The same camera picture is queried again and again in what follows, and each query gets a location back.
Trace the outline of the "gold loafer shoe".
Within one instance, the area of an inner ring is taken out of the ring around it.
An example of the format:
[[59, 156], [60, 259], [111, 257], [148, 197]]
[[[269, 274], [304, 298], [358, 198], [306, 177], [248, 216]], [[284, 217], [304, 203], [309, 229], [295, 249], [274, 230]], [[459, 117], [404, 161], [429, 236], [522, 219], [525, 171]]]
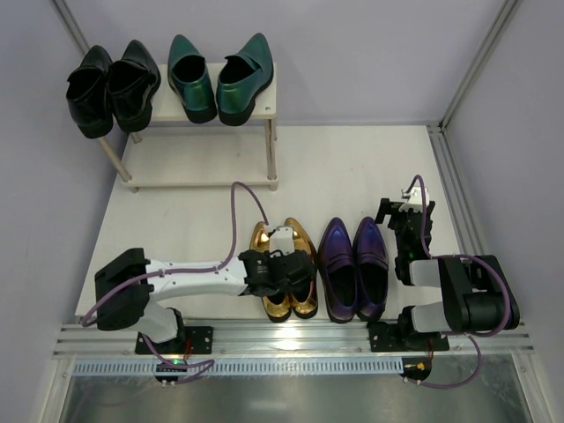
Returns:
[[[263, 221], [256, 223], [250, 240], [250, 248], [260, 253], [270, 251], [270, 236], [266, 231], [266, 224]], [[278, 293], [262, 298], [263, 308], [268, 318], [273, 323], [286, 321], [291, 313], [292, 306], [288, 294]]]
[[[285, 225], [290, 226], [293, 229], [294, 248], [307, 252], [313, 265], [315, 265], [315, 246], [305, 229], [294, 218], [287, 218], [285, 220]], [[316, 271], [314, 271], [314, 275], [309, 282], [309, 286], [291, 294], [288, 297], [288, 300], [290, 306], [287, 313], [284, 315], [284, 320], [287, 320], [292, 312], [301, 319], [309, 319], [315, 316], [318, 310]]]

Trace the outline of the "green loafer shoe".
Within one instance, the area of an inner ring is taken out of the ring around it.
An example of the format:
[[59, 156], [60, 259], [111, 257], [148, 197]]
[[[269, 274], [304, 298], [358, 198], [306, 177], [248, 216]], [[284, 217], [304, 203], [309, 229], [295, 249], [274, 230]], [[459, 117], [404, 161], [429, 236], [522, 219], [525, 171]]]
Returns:
[[219, 119], [241, 126], [251, 117], [256, 98], [272, 82], [274, 62], [263, 33], [254, 34], [235, 54], [226, 57], [218, 76], [216, 102]]
[[205, 58], [184, 35], [177, 34], [171, 43], [167, 80], [190, 122], [203, 124], [217, 116]]

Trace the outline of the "black loafer shoe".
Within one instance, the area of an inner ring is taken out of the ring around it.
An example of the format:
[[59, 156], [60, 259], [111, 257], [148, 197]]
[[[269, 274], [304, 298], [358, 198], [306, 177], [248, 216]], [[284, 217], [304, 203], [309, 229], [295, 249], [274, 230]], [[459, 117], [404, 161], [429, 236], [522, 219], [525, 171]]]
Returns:
[[107, 92], [112, 59], [100, 45], [92, 46], [81, 64], [68, 76], [65, 99], [70, 116], [88, 139], [105, 137], [113, 129], [113, 114]]
[[145, 45], [132, 40], [108, 73], [108, 95], [123, 132], [144, 130], [152, 119], [152, 99], [160, 88], [158, 65]]

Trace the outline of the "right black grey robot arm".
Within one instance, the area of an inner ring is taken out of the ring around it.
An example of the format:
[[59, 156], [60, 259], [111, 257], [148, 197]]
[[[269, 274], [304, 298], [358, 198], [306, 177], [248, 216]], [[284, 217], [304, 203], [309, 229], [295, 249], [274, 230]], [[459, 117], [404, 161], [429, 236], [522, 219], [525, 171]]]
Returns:
[[405, 286], [440, 290], [441, 299], [422, 306], [406, 306], [394, 326], [399, 344], [421, 351], [441, 344], [450, 332], [484, 336], [490, 332], [514, 330], [520, 323], [520, 310], [496, 256], [429, 257], [434, 202], [422, 216], [406, 202], [380, 201], [375, 222], [389, 217], [394, 232], [397, 279]]

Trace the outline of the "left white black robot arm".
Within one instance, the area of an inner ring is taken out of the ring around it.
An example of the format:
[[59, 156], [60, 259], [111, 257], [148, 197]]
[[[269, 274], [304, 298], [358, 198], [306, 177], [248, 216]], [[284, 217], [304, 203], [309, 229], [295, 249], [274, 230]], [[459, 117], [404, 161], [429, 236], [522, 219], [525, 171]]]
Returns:
[[265, 297], [309, 286], [315, 266], [308, 253], [247, 250], [226, 264], [196, 268], [150, 260], [141, 248], [129, 249], [94, 277], [98, 330], [134, 330], [154, 344], [180, 342], [182, 314], [161, 301], [192, 295]]

